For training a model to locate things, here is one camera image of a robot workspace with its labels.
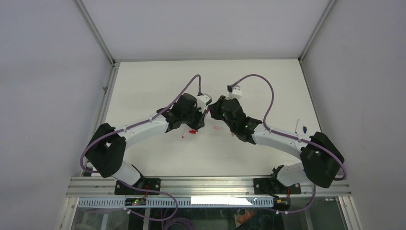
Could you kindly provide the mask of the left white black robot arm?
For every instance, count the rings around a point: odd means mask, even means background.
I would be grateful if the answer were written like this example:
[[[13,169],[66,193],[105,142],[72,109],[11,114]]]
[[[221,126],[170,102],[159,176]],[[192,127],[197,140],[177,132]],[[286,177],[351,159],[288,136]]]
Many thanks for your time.
[[[169,108],[158,109],[151,118],[132,125],[100,125],[85,149],[86,158],[95,173],[103,178],[112,177],[125,183],[133,195],[144,189],[143,174],[133,165],[124,161],[126,150],[156,135],[165,134],[186,125],[191,130],[204,127],[208,105],[212,98],[208,94],[193,96],[182,94]]]

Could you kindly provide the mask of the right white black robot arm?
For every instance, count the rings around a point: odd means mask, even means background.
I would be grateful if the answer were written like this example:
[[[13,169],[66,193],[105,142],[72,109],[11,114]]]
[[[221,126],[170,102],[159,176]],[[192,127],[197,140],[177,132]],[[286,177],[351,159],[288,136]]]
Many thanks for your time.
[[[345,159],[326,134],[316,132],[306,136],[266,128],[262,121],[246,116],[237,99],[227,100],[225,96],[208,108],[211,117],[225,122],[239,140],[272,147],[300,160],[300,163],[274,169],[270,181],[274,193],[282,194],[289,186],[301,182],[329,188],[337,179]]]

